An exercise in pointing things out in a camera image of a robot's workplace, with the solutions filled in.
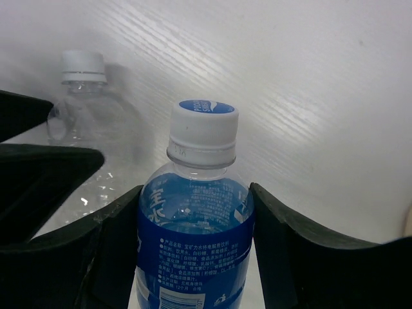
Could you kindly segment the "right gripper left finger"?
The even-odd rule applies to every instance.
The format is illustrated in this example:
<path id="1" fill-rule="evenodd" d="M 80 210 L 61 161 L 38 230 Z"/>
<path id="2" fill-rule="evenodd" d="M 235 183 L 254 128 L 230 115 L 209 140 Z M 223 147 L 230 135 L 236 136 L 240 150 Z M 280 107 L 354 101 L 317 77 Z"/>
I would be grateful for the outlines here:
<path id="1" fill-rule="evenodd" d="M 1 247 L 1 308 L 127 308 L 141 186 L 26 244 Z"/>

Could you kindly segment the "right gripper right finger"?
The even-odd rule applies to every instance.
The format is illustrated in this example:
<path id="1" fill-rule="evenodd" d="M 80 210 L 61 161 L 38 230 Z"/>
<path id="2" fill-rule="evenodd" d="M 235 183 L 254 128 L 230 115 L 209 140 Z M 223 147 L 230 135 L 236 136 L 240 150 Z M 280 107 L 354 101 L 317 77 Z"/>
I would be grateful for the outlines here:
<path id="1" fill-rule="evenodd" d="M 378 244 L 329 229 L 257 183 L 254 243 L 267 308 L 410 308 L 411 238 Z"/>

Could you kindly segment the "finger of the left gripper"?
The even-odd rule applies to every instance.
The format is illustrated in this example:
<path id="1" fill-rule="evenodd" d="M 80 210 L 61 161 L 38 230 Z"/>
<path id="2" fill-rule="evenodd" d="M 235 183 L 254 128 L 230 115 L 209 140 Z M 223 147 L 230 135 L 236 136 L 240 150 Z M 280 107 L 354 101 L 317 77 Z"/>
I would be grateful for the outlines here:
<path id="1" fill-rule="evenodd" d="M 47 100 L 1 90 L 1 141 L 41 125 L 52 107 Z"/>
<path id="2" fill-rule="evenodd" d="M 94 149 L 1 144 L 1 241 L 28 241 L 104 163 Z"/>

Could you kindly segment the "clear bottle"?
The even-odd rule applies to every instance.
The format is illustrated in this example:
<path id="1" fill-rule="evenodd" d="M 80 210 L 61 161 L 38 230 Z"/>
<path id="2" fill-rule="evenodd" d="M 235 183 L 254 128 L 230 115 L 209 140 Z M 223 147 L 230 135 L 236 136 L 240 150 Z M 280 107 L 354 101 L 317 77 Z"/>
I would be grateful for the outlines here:
<path id="1" fill-rule="evenodd" d="M 102 54 L 68 50 L 62 54 L 65 96 L 46 122 L 50 145 L 100 151 L 104 163 L 66 200 L 69 224 L 105 207 L 135 185 L 138 114 L 108 84 Z"/>

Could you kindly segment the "blue label bottle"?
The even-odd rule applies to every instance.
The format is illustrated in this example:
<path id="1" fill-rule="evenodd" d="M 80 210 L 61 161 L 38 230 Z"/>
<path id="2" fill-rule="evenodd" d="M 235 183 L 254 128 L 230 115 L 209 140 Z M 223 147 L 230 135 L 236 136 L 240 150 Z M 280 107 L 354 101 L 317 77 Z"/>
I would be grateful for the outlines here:
<path id="1" fill-rule="evenodd" d="M 168 162 L 145 183 L 137 211 L 141 308 L 239 308 L 255 210 L 232 170 L 238 110 L 184 100 L 171 112 Z"/>

